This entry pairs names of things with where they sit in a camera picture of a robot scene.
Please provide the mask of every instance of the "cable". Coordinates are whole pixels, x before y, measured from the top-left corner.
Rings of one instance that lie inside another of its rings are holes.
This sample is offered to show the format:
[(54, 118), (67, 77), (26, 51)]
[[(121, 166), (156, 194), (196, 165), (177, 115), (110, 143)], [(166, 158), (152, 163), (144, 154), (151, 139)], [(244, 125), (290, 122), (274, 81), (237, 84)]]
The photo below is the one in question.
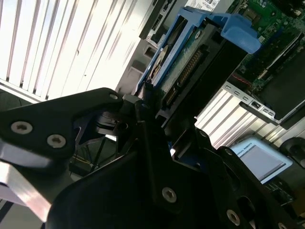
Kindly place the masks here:
[(89, 162), (89, 161), (81, 160), (81, 159), (79, 159), (79, 158), (77, 158), (77, 157), (74, 157), (74, 156), (73, 156), (73, 158), (75, 158), (75, 159), (78, 160), (78, 161), (81, 161), (81, 162), (83, 162), (83, 163), (86, 163), (86, 164), (90, 165), (90, 162)]
[(252, 85), (251, 85), (248, 81), (246, 81), (246, 80), (244, 80), (244, 79), (242, 79), (242, 78), (240, 78), (240, 77), (238, 77), (238, 76), (236, 76), (236, 75), (234, 75), (234, 74), (232, 74), (232, 76), (233, 76), (235, 79), (239, 80), (240, 82), (245, 83), (245, 84), (248, 85), (249, 87), (252, 87)]
[(104, 148), (105, 142), (106, 142), (106, 138), (104, 137), (104, 138), (102, 139), (102, 142), (101, 142), (101, 144), (100, 144), (100, 147), (99, 147), (99, 149), (98, 149), (98, 151), (97, 151), (97, 154), (96, 154), (96, 156), (95, 156), (95, 158), (94, 158), (93, 166), (92, 166), (90, 172), (93, 172), (93, 171), (95, 170), (95, 168), (96, 168), (96, 166), (97, 166), (97, 162), (99, 161), (99, 158), (100, 158), (100, 156), (101, 156), (102, 150), (103, 150), (103, 148)]
[(89, 158), (90, 163), (91, 163), (91, 164), (94, 164), (94, 163), (93, 163), (93, 160), (92, 160), (92, 157), (91, 157), (91, 153), (90, 153), (90, 149), (89, 149), (89, 146), (88, 146), (88, 145), (85, 146), (85, 151), (86, 151), (86, 153), (87, 153), (87, 156), (88, 156), (88, 158)]
[(75, 154), (75, 157), (73, 157), (74, 158), (74, 162), (73, 162), (73, 164), (75, 164), (76, 163), (76, 160), (77, 160), (77, 155), (78, 155), (78, 150), (76, 150), (76, 154)]

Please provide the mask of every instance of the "green circuit board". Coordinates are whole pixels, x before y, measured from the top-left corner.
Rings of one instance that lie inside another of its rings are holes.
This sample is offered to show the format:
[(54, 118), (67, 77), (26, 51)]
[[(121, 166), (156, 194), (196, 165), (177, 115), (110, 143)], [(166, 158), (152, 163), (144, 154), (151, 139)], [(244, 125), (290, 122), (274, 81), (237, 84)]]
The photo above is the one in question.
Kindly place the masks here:
[(305, 40), (305, 11), (298, 9), (298, 16), (290, 17), (277, 8), (271, 0), (235, 0), (228, 10), (248, 18), (258, 32), (262, 48), (253, 55), (247, 55), (236, 70), (251, 83), (251, 92), (259, 92), (273, 78), (273, 74), (262, 74), (274, 63), (283, 51), (293, 45), (289, 57), (277, 67), (279, 71), (303, 49)]

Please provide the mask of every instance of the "bolt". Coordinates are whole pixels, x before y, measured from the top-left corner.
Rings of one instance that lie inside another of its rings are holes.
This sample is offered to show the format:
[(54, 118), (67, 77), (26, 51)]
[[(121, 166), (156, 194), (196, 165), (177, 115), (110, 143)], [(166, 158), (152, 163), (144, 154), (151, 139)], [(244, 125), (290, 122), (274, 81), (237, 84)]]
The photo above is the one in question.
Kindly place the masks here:
[(66, 139), (61, 135), (50, 135), (47, 143), (53, 148), (63, 148), (66, 145)]
[(235, 211), (233, 211), (231, 209), (227, 210), (227, 217), (236, 226), (240, 225), (240, 219), (239, 219), (238, 215), (235, 213)]
[(162, 189), (162, 196), (169, 203), (175, 203), (177, 201), (176, 193), (170, 187)]
[(279, 229), (287, 229), (283, 223), (278, 223)]
[(118, 99), (118, 96), (115, 95), (115, 94), (109, 94), (109, 97), (112, 98), (112, 99)]
[(233, 153), (232, 153), (232, 151), (231, 151), (230, 149), (225, 149), (225, 151), (226, 151), (226, 153), (227, 153), (228, 155), (233, 155)]
[(10, 129), (17, 134), (26, 135), (33, 130), (33, 126), (27, 122), (17, 121), (10, 126)]
[(200, 37), (200, 35), (201, 35), (201, 31), (198, 31), (195, 35), (195, 39), (198, 39)]

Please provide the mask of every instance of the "circuit board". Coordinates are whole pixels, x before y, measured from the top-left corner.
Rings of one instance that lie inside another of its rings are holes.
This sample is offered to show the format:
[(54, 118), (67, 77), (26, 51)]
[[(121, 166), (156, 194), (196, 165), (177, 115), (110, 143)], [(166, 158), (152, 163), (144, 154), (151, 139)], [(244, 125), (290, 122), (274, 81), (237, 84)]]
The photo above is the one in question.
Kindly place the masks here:
[(297, 9), (291, 6), (286, 11), (282, 5), (276, 5), (279, 2), (235, 0), (228, 10), (248, 18), (262, 43), (261, 49), (247, 55), (233, 74), (240, 81), (247, 80), (247, 92), (259, 93), (305, 45), (304, 5), (299, 5)]

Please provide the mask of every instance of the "white label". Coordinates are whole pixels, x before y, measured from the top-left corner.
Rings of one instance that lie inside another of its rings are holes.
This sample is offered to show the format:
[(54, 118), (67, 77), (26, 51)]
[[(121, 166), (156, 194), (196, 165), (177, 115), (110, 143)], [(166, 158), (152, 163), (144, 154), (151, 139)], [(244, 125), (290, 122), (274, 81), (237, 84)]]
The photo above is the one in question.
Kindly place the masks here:
[(213, 11), (220, 0), (188, 0), (185, 6)]

